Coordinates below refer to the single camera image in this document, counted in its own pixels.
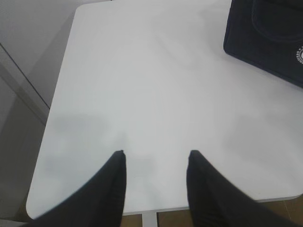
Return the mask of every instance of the table top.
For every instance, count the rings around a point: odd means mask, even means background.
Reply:
[[[77,9],[30,217],[69,197],[121,149],[125,213],[186,207],[193,149],[256,200],[303,193],[303,90],[224,53],[229,7],[115,0]]]

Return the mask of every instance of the navy bag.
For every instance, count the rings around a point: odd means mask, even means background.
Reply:
[[[303,87],[303,0],[232,0],[224,50]]]

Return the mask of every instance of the floor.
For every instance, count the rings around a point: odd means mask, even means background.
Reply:
[[[264,202],[276,214],[303,225],[303,195],[294,200]],[[121,227],[142,227],[141,215],[123,216]],[[188,210],[159,213],[159,227],[193,227]]]

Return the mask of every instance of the table leg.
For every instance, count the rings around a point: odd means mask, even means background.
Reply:
[[[152,211],[143,213],[142,227],[158,227],[157,213]]]

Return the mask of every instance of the tiled floor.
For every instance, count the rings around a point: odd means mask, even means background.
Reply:
[[[264,202],[262,205],[278,215],[303,225],[303,195],[294,200]],[[141,215],[123,216],[121,227],[141,227]],[[188,210],[159,213],[160,227],[193,227]]]

